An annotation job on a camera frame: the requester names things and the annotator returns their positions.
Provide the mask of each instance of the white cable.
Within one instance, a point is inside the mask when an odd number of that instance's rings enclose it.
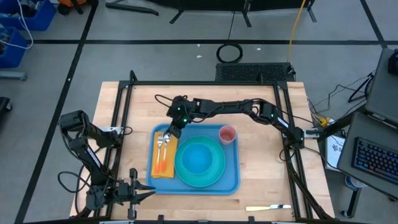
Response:
[[[30,45],[29,45],[28,47],[22,47],[22,46],[19,46],[19,45],[14,45],[14,44],[7,43],[7,42],[2,41],[2,40],[0,40],[0,42],[6,44],[6,45],[8,45],[8,46],[19,47],[19,48],[22,48],[22,49],[30,49],[30,48],[32,48],[32,46],[33,46],[33,37],[32,37],[32,34],[30,34],[29,29],[27,28],[27,25],[26,25],[26,22],[25,22],[25,19],[24,19],[24,14],[23,14],[23,12],[22,12],[21,3],[19,2],[19,0],[16,0],[16,1],[18,2],[19,10],[21,11],[21,16],[18,18],[18,21],[21,23],[22,27],[23,27],[23,28],[27,31],[27,33],[29,34],[30,41],[31,41],[31,42],[30,42]]]

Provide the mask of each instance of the teal bowl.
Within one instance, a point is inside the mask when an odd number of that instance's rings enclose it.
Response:
[[[175,171],[180,179],[193,187],[214,184],[224,173],[223,148],[206,136],[185,140],[175,154]]]

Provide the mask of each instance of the cable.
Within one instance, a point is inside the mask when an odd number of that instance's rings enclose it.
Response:
[[[303,11],[305,2],[306,2],[306,0],[303,0],[303,3],[301,3],[301,7],[300,7],[300,10],[298,11],[296,21],[294,22],[292,34],[290,35],[289,52],[287,53],[287,62],[290,62],[290,54],[292,53],[292,42],[293,42],[293,38],[294,38],[294,32],[296,30],[297,24],[299,23],[301,12]]]
[[[156,95],[155,95],[155,100],[158,101],[160,104],[162,104],[162,105],[168,107],[168,108],[170,108],[170,106],[167,105],[167,104],[165,104],[165,103],[163,103],[163,102],[161,102],[157,97],[162,97],[162,98],[164,98],[164,99],[166,99],[166,100],[169,100],[169,101],[175,101],[175,100],[173,100],[173,99],[171,99],[171,98],[169,98],[169,97],[166,97],[166,96],[164,96],[164,95],[156,94]]]
[[[67,186],[65,186],[62,181],[61,181],[61,175],[62,174],[69,174],[69,175],[73,175],[75,177],[78,178],[78,180],[82,181],[83,183],[85,183],[85,185],[87,185],[88,187],[91,187],[91,185],[83,178],[81,178],[79,175],[75,174],[74,172],[70,172],[70,171],[61,171],[58,173],[57,179],[58,179],[58,183],[61,185],[62,188],[64,188],[67,192],[70,193],[76,193],[76,191],[74,190],[70,190],[69,188],[67,188]]]
[[[338,120],[344,118],[353,108],[355,108],[356,106],[360,105],[361,103],[363,103],[363,102],[365,102],[365,101],[366,101],[366,99],[363,100],[363,101],[361,101],[361,102],[359,102],[359,103],[357,103],[357,104],[355,104],[354,106],[352,106],[350,109],[348,109],[348,111],[347,111],[343,116],[341,116],[341,117],[340,117],[339,119],[337,119],[336,121],[332,122],[332,124],[335,123],[335,122],[337,122]]]
[[[330,137],[333,138],[336,141],[337,145],[339,145],[341,147],[344,147],[344,145],[340,144],[334,136],[331,135]]]
[[[318,120],[318,118],[313,113],[311,113],[311,116],[314,119],[314,121],[316,121],[320,126],[322,126],[322,123]]]
[[[221,57],[220,57],[221,49],[224,48],[224,47],[226,47],[226,46],[236,47],[236,48],[239,50],[239,56],[238,56],[236,59],[234,59],[234,60],[232,60],[232,61],[228,61],[228,62],[227,62],[227,61],[224,61],[223,59],[221,59]],[[217,57],[217,60],[218,60],[219,62],[221,62],[221,63],[238,63],[238,62],[240,62],[240,61],[242,60],[242,58],[243,58],[243,49],[242,49],[242,46],[240,46],[239,44],[234,44],[234,43],[223,44],[223,45],[221,45],[220,47],[218,47],[217,52],[216,52],[216,57]]]
[[[231,27],[229,28],[228,40],[229,40],[229,37],[231,37],[231,31],[232,31],[232,25],[234,24],[234,18],[235,18],[235,11],[232,16]]]
[[[15,1],[18,2],[19,10],[20,10],[20,12],[21,12],[21,16],[18,18],[18,20],[19,20],[19,22],[21,23],[22,27],[23,27],[23,28],[27,31],[27,33],[29,34],[31,43],[30,43],[30,45],[29,45],[28,47],[23,47],[23,46],[19,46],[19,45],[10,44],[10,43],[7,43],[7,42],[2,41],[2,40],[0,40],[0,42],[3,43],[3,44],[6,44],[6,45],[8,45],[8,46],[18,47],[18,48],[22,48],[22,49],[30,49],[30,48],[32,48],[33,43],[34,43],[33,37],[32,37],[32,34],[30,33],[29,29],[27,28],[27,25],[26,25],[26,22],[25,22],[25,19],[24,19],[24,13],[22,12],[21,2],[20,2],[19,0],[15,0]]]
[[[129,133],[124,133],[124,132],[123,132],[123,135],[124,135],[124,136],[126,136],[126,135],[129,135],[129,134],[131,134],[131,133],[132,133],[132,128],[131,128],[131,127],[129,127],[129,126],[126,126],[126,127],[123,129],[123,131],[124,131],[124,130],[126,130],[126,129],[129,129],[129,130],[130,130],[130,132],[129,132]]]
[[[284,161],[284,162],[290,161],[290,160],[294,157],[294,155],[296,155],[296,150],[294,150],[293,153],[292,153],[292,155],[291,155],[288,159],[282,159],[282,152],[284,152],[284,151],[285,151],[285,149],[282,149],[282,150],[279,152],[279,159],[282,160],[282,161]]]
[[[292,116],[292,117],[294,117],[294,118],[302,119],[303,121],[306,121],[306,122],[308,122],[308,123],[313,124],[312,121],[307,120],[307,119],[305,119],[305,118],[301,118],[301,117],[299,117],[299,116],[294,116],[294,115],[292,115],[292,114],[290,114],[290,113],[288,113],[288,112],[282,111],[282,110],[281,110],[281,112],[283,112],[283,113],[285,113],[285,114],[287,114],[287,115],[290,115],[290,116]]]
[[[319,156],[320,156],[330,167],[339,170],[337,167],[331,165],[331,164],[326,160],[326,158],[325,158],[320,152],[318,152],[318,151],[316,151],[316,150],[314,150],[314,149],[310,149],[309,147],[306,147],[306,146],[304,146],[304,149],[307,149],[307,150],[309,150],[309,151],[312,151],[312,152],[315,152],[315,153],[319,154]]]
[[[234,24],[234,18],[235,18],[235,12],[234,12],[234,14],[233,14],[233,16],[232,16],[231,27],[229,28],[228,40],[229,40],[229,38],[231,37],[231,31],[232,31],[232,25]],[[236,47],[236,48],[239,50],[239,56],[238,56],[235,60],[232,60],[232,61],[227,62],[227,61],[224,61],[223,59],[221,59],[221,57],[220,57],[221,49],[224,48],[224,47],[226,47],[226,46]],[[219,62],[221,62],[221,63],[238,63],[238,62],[240,62],[240,61],[242,60],[242,58],[243,58],[243,49],[242,49],[242,46],[240,46],[239,44],[235,44],[235,43],[223,44],[223,45],[221,45],[220,47],[218,47],[217,52],[216,52],[216,58],[217,58],[217,60],[218,60]]]
[[[318,105],[319,105],[320,103],[322,103],[323,101],[328,100],[328,108],[327,108],[327,109],[324,109],[324,110],[318,111],[317,114],[319,114],[319,113],[321,113],[321,112],[324,112],[324,111],[328,111],[328,110],[330,109],[330,98],[331,98],[331,97],[335,96],[337,93],[340,93],[340,92],[344,91],[345,89],[352,90],[352,89],[350,89],[350,88],[348,88],[348,87],[351,86],[351,85],[354,85],[355,83],[357,83],[358,81],[360,81],[360,80],[362,80],[362,79],[364,79],[364,78],[366,78],[366,77],[368,77],[368,75],[366,75],[365,77],[362,77],[362,78],[359,78],[359,79],[355,80],[353,83],[351,83],[351,84],[349,84],[349,85],[347,85],[347,86],[343,86],[343,85],[337,84],[336,87],[335,87],[335,89],[334,89],[333,91],[331,91],[331,92],[328,94],[328,97],[326,97],[325,99],[319,101],[319,102],[318,102],[317,104],[315,104],[315,105],[313,104],[312,108],[315,108],[316,106],[318,106]],[[340,90],[340,91],[337,91],[335,94],[331,95],[332,93],[334,93],[334,92],[337,90],[337,88],[338,88],[339,86],[342,87],[343,89]]]
[[[315,109],[313,103],[311,102],[311,100],[310,100],[308,97],[307,97],[307,100],[308,100],[308,102],[310,102],[310,104],[312,105],[312,108],[313,108],[313,110],[314,110],[314,113],[315,113],[316,115],[321,116],[321,117],[324,118],[325,120],[327,120],[327,118],[326,118],[324,115],[322,115],[322,114],[320,114],[320,113],[317,112],[317,109]]]

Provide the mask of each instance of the silver fork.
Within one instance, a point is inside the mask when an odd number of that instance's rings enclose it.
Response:
[[[165,143],[165,148],[164,148],[164,153],[163,153],[163,159],[162,159],[162,171],[166,170],[166,155],[167,155],[167,144],[171,140],[171,134],[170,133],[165,133],[163,135],[163,142]]]
[[[156,168],[155,173],[158,174],[160,170],[160,148],[163,145],[163,133],[159,133],[157,136],[157,159],[156,159]]]

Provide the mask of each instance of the knife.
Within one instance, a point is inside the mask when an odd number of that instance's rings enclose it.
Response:
[[[255,211],[263,211],[263,210],[278,209],[278,208],[292,208],[292,207],[290,205],[270,205],[269,207],[250,206],[246,207],[246,211],[255,212]]]

